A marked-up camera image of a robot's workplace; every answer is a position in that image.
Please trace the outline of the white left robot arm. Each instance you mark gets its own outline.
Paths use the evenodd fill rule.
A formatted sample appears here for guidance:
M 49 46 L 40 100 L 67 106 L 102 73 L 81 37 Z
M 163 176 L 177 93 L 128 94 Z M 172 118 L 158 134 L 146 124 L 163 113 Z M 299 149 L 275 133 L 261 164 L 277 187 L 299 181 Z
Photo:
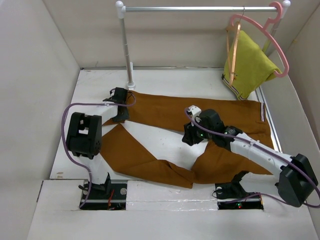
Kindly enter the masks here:
M 100 103 L 74 103 L 72 106 L 91 107 L 85 112 L 73 112 L 69 119 L 67 134 L 61 127 L 63 144 L 66 151 L 79 158 L 73 162 L 86 169 L 88 183 L 81 187 L 88 194 L 97 194 L 107 198 L 111 194 L 111 180 L 107 163 L 95 159 L 102 149 L 102 125 L 108 120 L 118 123 L 129 118 L 127 98 L 133 94 L 125 88 L 116 87 L 110 91 L 110 97 Z

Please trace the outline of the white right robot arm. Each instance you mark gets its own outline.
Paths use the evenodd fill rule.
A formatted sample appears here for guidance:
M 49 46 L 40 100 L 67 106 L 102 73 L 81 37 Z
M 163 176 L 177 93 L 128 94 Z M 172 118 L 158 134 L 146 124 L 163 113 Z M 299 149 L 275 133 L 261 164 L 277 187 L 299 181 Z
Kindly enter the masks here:
M 184 127 L 182 142 L 193 146 L 203 140 L 245 157 L 278 178 L 275 186 L 279 202 L 299 208 L 306 204 L 312 192 L 319 193 L 318 180 L 308 158 L 278 152 L 248 136 L 241 129 L 226 126 L 213 109 L 201 110 L 192 105 L 184 109 L 189 119 Z

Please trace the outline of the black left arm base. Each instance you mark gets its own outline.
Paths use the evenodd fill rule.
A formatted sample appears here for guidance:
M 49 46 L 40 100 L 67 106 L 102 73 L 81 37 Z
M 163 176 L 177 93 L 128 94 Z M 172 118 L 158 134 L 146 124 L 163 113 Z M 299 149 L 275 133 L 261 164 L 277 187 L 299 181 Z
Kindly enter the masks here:
M 81 190 L 79 208 L 88 211 L 122 211 L 127 204 L 127 181 L 108 181 L 105 185 L 93 184 L 88 192 L 89 184 L 78 186 Z

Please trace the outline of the brown trousers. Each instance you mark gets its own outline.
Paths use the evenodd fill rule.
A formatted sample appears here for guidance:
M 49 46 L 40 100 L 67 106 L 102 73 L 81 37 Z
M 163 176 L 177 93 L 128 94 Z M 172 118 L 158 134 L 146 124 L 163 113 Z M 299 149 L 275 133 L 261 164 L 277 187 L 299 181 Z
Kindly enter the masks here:
M 227 126 L 234 126 L 262 144 L 272 147 L 271 130 L 264 104 L 251 100 L 216 100 L 134 93 L 129 99 L 131 122 L 182 132 L 188 119 L 185 108 L 195 105 L 215 110 Z M 253 161 L 209 142 L 191 167 L 185 169 L 155 158 L 121 124 L 102 137 L 100 155 L 111 169 L 131 177 L 192 188 L 193 184 L 230 182 L 241 171 L 266 175 L 268 171 Z

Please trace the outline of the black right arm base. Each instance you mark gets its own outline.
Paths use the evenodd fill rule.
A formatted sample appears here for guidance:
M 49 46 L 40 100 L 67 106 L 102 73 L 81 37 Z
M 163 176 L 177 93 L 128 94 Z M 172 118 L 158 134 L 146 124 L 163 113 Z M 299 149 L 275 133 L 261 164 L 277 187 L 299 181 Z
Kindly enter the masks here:
M 241 180 L 248 173 L 248 171 L 241 171 L 230 182 L 215 184 L 211 196 L 218 200 L 218 210 L 264 209 L 260 195 L 255 195 L 257 192 L 247 192 L 241 185 Z

